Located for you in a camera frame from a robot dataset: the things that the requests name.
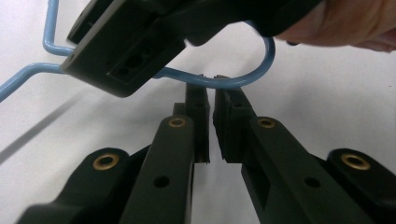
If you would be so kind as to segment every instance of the white surface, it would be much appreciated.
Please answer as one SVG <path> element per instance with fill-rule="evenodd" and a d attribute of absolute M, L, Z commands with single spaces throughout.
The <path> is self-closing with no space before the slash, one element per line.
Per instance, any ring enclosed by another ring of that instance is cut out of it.
<path fill-rule="evenodd" d="M 56 44 L 88 0 L 61 0 Z M 0 82 L 28 63 L 61 63 L 41 48 L 47 0 L 0 1 Z M 244 91 L 258 115 L 276 118 L 313 154 L 349 147 L 396 172 L 396 53 L 289 47 Z M 236 77 L 262 58 L 262 43 L 237 24 L 202 48 L 188 48 L 171 66 L 209 77 Z M 214 91 L 209 98 L 213 107 Z M 184 84 L 151 80 L 119 99 L 72 77 L 40 74 L 0 104 L 0 223 L 26 207 L 52 201 L 90 153 L 118 147 L 130 154 L 150 144 L 160 121 L 183 102 Z M 211 163 L 195 168 L 192 223 L 258 223 L 240 165 L 221 160 L 210 130 Z"/>

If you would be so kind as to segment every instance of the black plastic part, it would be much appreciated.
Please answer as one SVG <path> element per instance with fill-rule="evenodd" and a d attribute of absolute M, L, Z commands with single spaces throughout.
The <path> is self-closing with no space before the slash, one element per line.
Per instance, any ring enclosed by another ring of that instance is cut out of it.
<path fill-rule="evenodd" d="M 120 223 L 190 223 L 193 161 L 193 121 L 164 119 Z"/>
<path fill-rule="evenodd" d="M 216 90 L 213 124 L 221 155 L 228 163 L 242 162 L 247 145 L 243 138 L 252 117 L 256 114 L 241 89 Z"/>
<path fill-rule="evenodd" d="M 194 121 L 195 163 L 209 163 L 209 112 L 206 88 L 186 85 L 186 103 L 176 103 L 174 115 L 184 115 Z"/>
<path fill-rule="evenodd" d="M 271 183 L 262 223 L 374 223 L 279 121 L 249 125 L 247 140 Z"/>
<path fill-rule="evenodd" d="M 67 39 L 78 44 L 85 34 L 91 30 L 112 2 L 113 0 L 91 0 L 79 15 L 67 36 Z"/>
<path fill-rule="evenodd" d="M 277 120 L 258 118 L 241 90 L 217 90 L 214 124 L 261 223 L 374 223 Z"/>
<path fill-rule="evenodd" d="M 62 69 L 119 97 L 138 90 L 184 48 L 138 1 L 114 0 Z"/>
<path fill-rule="evenodd" d="M 148 149 L 131 157 L 115 148 L 92 153 L 54 202 L 29 207 L 18 223 L 117 223 Z M 118 163 L 108 170 L 95 170 L 93 162 L 106 154 L 117 155 Z"/>
<path fill-rule="evenodd" d="M 343 161 L 345 155 L 352 155 L 345 159 L 350 161 Z M 362 160 L 367 162 L 367 170 L 360 169 L 364 168 Z M 329 173 L 375 221 L 395 223 L 396 176 L 391 171 L 366 154 L 346 148 L 332 151 L 326 165 Z"/>
<path fill-rule="evenodd" d="M 227 24 L 247 20 L 252 20 L 261 35 L 277 35 L 318 2 L 113 0 L 107 8 L 92 2 L 70 34 L 75 42 L 84 37 L 62 69 L 126 97 L 174 59 L 185 48 L 186 38 L 193 45 L 202 45 Z"/>

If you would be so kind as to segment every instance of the human hand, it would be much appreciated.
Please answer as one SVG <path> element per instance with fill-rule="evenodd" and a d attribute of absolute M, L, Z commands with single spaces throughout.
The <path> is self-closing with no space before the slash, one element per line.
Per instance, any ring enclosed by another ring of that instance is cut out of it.
<path fill-rule="evenodd" d="M 324 0 L 278 38 L 392 52 L 396 50 L 396 1 Z"/>

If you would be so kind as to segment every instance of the screw hole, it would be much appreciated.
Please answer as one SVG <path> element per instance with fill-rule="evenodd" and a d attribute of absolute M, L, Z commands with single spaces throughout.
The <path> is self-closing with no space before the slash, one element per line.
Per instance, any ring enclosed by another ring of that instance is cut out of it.
<path fill-rule="evenodd" d="M 259 119 L 258 124 L 263 128 L 274 128 L 275 123 L 269 119 Z"/>
<path fill-rule="evenodd" d="M 186 120 L 184 119 L 171 119 L 169 120 L 169 126 L 173 128 L 183 127 L 186 124 Z"/>
<path fill-rule="evenodd" d="M 114 161 L 114 158 L 112 158 L 112 157 L 104 157 L 104 158 L 99 160 L 99 164 L 101 164 L 101 165 L 109 165 L 113 161 Z"/>
<path fill-rule="evenodd" d="M 168 186 L 170 183 L 169 178 L 167 176 L 159 176 L 154 180 L 154 186 L 158 189 L 163 189 Z"/>
<path fill-rule="evenodd" d="M 354 155 L 354 154 L 350 154 L 350 153 L 346 153 L 341 155 L 341 161 L 346 164 L 347 166 L 356 169 L 356 170 L 368 170 L 370 169 L 371 165 L 370 163 L 365 160 L 364 158 L 358 156 L 358 155 Z"/>
<path fill-rule="evenodd" d="M 93 161 L 93 168 L 98 171 L 104 171 L 113 168 L 119 163 L 120 157 L 117 154 L 106 153 Z"/>
<path fill-rule="evenodd" d="M 315 178 L 308 177 L 304 180 L 305 184 L 313 189 L 318 189 L 320 188 L 320 182 L 316 180 Z"/>

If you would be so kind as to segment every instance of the blue wire hanger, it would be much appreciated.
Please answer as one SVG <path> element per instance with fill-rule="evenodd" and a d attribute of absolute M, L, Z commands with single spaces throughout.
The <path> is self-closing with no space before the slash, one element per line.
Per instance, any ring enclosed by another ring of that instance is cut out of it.
<path fill-rule="evenodd" d="M 58 16 L 59 0 L 49 0 L 46 24 L 44 28 L 43 47 L 50 54 L 58 56 L 69 56 L 73 53 L 73 49 L 59 47 L 54 45 L 56 20 Z M 275 58 L 275 43 L 271 37 L 262 38 L 265 44 L 265 56 L 261 64 L 252 72 L 241 77 L 214 79 L 202 76 L 196 76 L 191 73 L 179 71 L 173 68 L 165 67 L 154 78 L 170 77 L 179 81 L 190 84 L 203 86 L 212 89 L 233 89 L 246 86 L 263 75 L 270 69 Z M 0 86 L 0 103 L 8 98 L 30 77 L 38 73 L 53 73 L 64 75 L 59 64 L 54 63 L 31 63 L 23 67 L 17 74 Z"/>

